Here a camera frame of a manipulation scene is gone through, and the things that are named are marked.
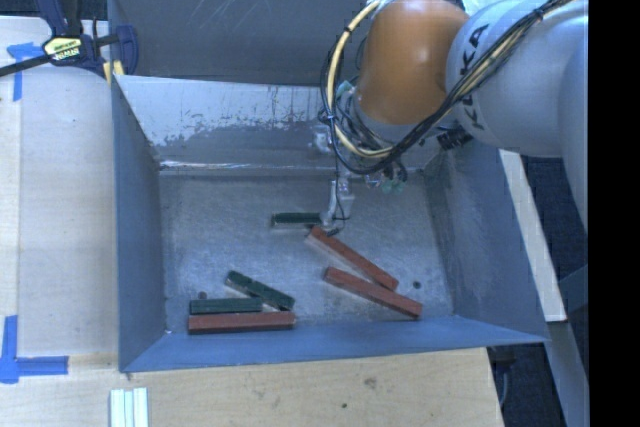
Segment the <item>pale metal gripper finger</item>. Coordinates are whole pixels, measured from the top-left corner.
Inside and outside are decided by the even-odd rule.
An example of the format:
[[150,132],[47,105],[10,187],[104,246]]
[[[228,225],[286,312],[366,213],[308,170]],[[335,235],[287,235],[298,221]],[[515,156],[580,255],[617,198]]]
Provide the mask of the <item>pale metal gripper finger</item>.
[[328,206],[320,214],[321,222],[334,223],[339,217],[338,211],[339,211],[338,185],[337,185],[337,180],[333,179],[330,181],[330,186],[329,186]]
[[337,235],[346,227],[347,221],[351,218],[352,206],[355,201],[355,195],[348,183],[337,183],[339,211],[338,219],[334,223],[326,223],[326,231],[329,236]]

